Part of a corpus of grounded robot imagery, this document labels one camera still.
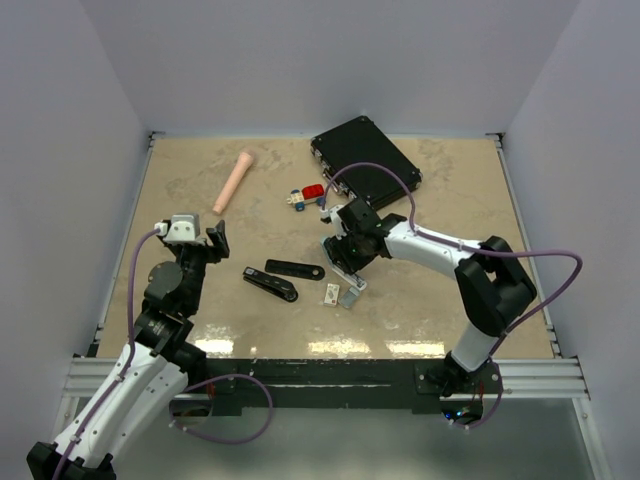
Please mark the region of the white staple box sleeve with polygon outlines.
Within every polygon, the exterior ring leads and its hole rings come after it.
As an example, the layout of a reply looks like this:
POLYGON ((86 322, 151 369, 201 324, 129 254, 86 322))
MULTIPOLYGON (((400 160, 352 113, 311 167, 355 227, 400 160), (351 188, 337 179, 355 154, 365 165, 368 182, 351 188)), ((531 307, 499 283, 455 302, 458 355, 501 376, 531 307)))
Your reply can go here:
POLYGON ((325 290, 323 304, 326 306, 336 306, 339 299, 340 286, 328 283, 325 290))

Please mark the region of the staple tray with staples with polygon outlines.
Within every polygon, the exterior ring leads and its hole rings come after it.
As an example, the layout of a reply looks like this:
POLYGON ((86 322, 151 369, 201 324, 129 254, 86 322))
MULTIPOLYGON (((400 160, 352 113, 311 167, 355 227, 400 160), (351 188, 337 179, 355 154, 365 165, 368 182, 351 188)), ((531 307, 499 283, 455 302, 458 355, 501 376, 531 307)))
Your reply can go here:
POLYGON ((357 288, 348 289, 338 300, 338 303, 345 309, 350 309, 360 296, 357 288))

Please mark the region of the black stapler base plate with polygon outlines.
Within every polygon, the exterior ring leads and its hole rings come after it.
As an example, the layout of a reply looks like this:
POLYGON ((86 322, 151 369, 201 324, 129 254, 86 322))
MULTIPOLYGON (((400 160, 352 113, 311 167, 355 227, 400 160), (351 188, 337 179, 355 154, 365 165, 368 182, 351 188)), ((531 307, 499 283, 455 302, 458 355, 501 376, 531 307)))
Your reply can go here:
POLYGON ((320 281, 325 277, 325 270, 319 265, 268 259, 265 271, 275 275, 320 281))

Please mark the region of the black stapler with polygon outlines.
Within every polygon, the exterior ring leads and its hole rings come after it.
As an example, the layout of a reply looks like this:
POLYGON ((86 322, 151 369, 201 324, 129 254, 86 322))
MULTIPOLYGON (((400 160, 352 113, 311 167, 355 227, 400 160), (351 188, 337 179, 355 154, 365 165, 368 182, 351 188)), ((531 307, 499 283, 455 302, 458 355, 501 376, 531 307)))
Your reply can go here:
POLYGON ((288 303, 293 303, 299 298, 298 291, 295 286, 291 282, 280 277, 267 274, 252 267, 246 267, 243 271, 242 277, 247 283, 288 303))

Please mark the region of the light blue stapler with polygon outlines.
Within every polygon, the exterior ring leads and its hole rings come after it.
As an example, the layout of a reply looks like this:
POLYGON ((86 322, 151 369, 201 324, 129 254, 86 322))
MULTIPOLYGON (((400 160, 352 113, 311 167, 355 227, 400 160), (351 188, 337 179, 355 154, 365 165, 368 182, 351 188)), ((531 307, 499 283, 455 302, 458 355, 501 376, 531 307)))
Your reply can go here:
POLYGON ((331 270, 336 273, 341 279, 346 281, 349 285, 356 288, 359 292, 364 291, 368 284, 367 282, 358 274, 348 274, 341 267, 339 267, 330 257, 329 250, 325 246, 326 238, 321 241, 321 247, 324 252, 324 255, 327 259, 327 263, 331 270))

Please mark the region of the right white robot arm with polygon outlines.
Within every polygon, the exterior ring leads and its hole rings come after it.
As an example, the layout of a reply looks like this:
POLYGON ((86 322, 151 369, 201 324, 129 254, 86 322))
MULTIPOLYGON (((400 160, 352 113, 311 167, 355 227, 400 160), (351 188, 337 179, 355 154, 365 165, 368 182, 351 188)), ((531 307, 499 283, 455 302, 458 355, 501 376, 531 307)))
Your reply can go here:
POLYGON ((334 228, 334 235, 322 242, 332 270, 360 291, 367 283, 359 272, 378 257, 408 261, 456 281, 469 321, 446 357, 445 379, 456 392, 469 392, 480 382, 480 367, 537 296, 529 275, 500 237, 464 240, 398 214, 381 218, 361 199, 323 207, 320 218, 334 228))

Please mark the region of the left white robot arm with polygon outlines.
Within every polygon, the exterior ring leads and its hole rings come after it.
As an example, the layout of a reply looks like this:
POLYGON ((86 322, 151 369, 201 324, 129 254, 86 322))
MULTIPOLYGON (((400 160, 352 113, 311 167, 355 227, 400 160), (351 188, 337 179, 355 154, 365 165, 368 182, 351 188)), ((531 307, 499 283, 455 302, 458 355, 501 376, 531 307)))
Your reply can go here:
POLYGON ((36 443, 27 464, 36 479, 113 479, 114 457, 181 390, 207 380, 206 354, 188 343, 206 268, 230 255, 225 223, 199 229, 191 214, 156 224, 152 235, 174 256, 148 275, 141 311, 127 315, 128 340, 103 383, 51 443, 36 443))

